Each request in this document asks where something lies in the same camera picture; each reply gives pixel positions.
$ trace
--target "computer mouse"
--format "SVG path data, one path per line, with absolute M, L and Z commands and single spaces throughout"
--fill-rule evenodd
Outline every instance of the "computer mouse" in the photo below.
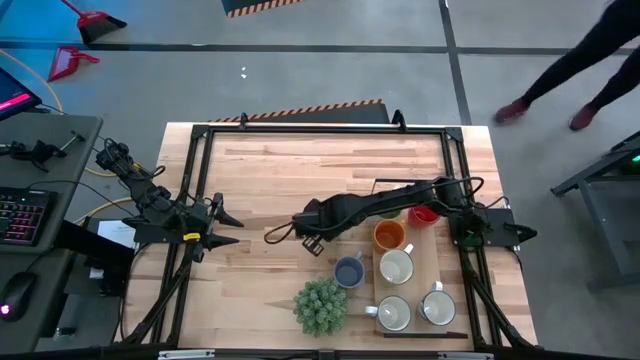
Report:
M 0 318 L 4 321 L 18 321 L 27 311 L 31 293 L 38 275 L 20 272 L 11 277 L 0 294 Z

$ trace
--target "blue mug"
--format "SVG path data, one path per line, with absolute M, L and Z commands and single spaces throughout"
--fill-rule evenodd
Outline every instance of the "blue mug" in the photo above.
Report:
M 346 256 L 338 260 L 333 269 L 333 276 L 338 285 L 345 289 L 354 289 L 364 282 L 364 264 L 362 252 L 356 256 Z

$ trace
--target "concrete floor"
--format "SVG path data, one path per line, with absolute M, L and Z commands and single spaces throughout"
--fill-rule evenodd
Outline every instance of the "concrete floor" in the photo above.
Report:
M 370 46 L 343 47 L 342 52 L 299 52 L 296 47 L 90 51 L 100 64 L 84 66 L 53 87 L 65 111 L 103 117 L 102 135 L 129 144 L 147 167 L 157 160 L 166 122 L 242 111 L 383 98 L 412 123 L 487 125 L 517 220 L 539 231 L 521 255 L 539 343 L 559 351 L 640 357 L 640 288 L 587 291 L 586 281 L 610 270 L 606 248 L 592 234 L 578 194 L 557 199 L 548 191 L 638 130 L 640 91 L 603 110 L 580 133 L 566 127 L 624 57 L 613 56 L 576 76 L 540 99 L 518 124 L 495 127 L 491 121 L 500 105 L 519 96 L 557 58 L 552 54 L 581 39 L 605 0 L 449 0 L 456 45 L 493 49 L 491 55 L 462 51 L 459 69 L 455 61 L 453 67 L 449 63 L 446 51 L 453 39 L 446 41 L 438 0 L 305 0 L 236 19 L 225 17 L 219 0 L 75 2 L 129 22 L 104 43 Z M 36 42 L 37 49 L 9 52 L 45 76 L 53 51 L 43 47 L 78 42 L 74 23 L 73 14 L 57 2 L 15 1 L 0 23 L 0 41 L 11 41 L 9 48 Z M 549 55 L 517 55 L 531 49 Z M 55 105 L 27 72 L 6 58 L 0 58 L 0 66 Z M 452 74 L 461 74 L 462 83 L 454 85 Z M 113 199 L 127 195 L 113 180 L 85 174 L 83 181 Z M 75 220 L 101 204 L 80 188 L 68 218 Z

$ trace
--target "orange cup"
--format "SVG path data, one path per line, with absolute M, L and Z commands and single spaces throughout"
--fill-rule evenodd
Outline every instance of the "orange cup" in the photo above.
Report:
M 373 229 L 373 245 L 379 254 L 403 248 L 407 238 L 404 222 L 383 220 Z

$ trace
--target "rgb keyboard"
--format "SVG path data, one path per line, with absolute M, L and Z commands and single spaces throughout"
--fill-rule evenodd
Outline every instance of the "rgb keyboard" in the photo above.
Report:
M 54 193 L 0 187 L 0 244 L 35 246 Z

